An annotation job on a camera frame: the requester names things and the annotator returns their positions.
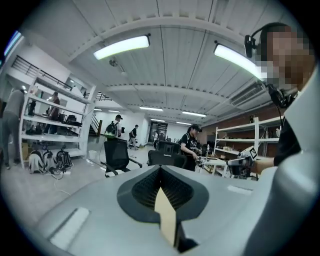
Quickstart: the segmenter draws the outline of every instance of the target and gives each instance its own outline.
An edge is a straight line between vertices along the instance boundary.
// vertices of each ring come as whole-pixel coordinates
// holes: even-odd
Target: floor
[[[100,166],[100,161],[106,160],[103,142],[102,136],[89,138],[87,149],[97,151],[95,159],[72,158],[74,167],[61,180],[56,180],[49,174],[29,174],[20,165],[12,165],[10,170],[3,166],[0,174],[1,193],[12,204],[20,220],[33,227],[47,211],[69,197],[67,193],[72,195],[89,183],[105,179],[105,170]],[[129,149],[128,154],[130,158],[146,166],[148,151],[152,149],[151,145],[146,145],[137,151]],[[133,162],[128,165],[131,170],[137,167]]]

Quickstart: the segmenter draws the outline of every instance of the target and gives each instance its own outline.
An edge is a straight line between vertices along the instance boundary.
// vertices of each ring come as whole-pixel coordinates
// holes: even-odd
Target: air vent
[[[242,105],[252,98],[262,94],[264,92],[264,87],[261,83],[253,83],[247,89],[240,92],[237,96],[231,99],[231,104],[234,106]]]

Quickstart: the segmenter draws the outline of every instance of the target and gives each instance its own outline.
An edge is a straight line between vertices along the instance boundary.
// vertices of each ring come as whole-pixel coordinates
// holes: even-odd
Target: hand
[[[197,156],[197,154],[196,154],[195,152],[192,153],[192,156],[193,156],[193,159],[194,159],[194,160],[197,160],[197,159],[198,159],[198,156]]]

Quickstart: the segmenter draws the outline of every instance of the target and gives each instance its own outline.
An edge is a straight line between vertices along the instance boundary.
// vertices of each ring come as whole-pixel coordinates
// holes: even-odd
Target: staircase
[[[91,124],[89,128],[89,136],[98,137],[101,133],[102,120],[98,121],[96,116],[93,114],[91,118]]]

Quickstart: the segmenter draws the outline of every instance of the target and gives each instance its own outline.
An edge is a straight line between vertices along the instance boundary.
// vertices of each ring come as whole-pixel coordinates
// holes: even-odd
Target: pants
[[[45,128],[44,128],[44,133],[47,134],[48,132],[50,134],[55,134],[58,131],[58,126],[54,125],[54,124],[49,124],[47,123]]]
[[[132,142],[133,146],[134,146],[134,150],[137,150],[136,147],[136,138],[131,137],[128,141],[128,146],[130,145],[130,143]]]
[[[153,146],[154,149],[156,149],[156,147],[157,147],[157,141],[156,140],[153,141],[152,146]]]
[[[186,164],[184,169],[194,172],[196,169],[196,161],[191,155],[186,156]]]
[[[9,135],[12,135],[14,146],[14,159],[19,159],[19,118],[10,112],[4,112],[2,118],[2,146],[3,160],[5,164],[9,163]]]

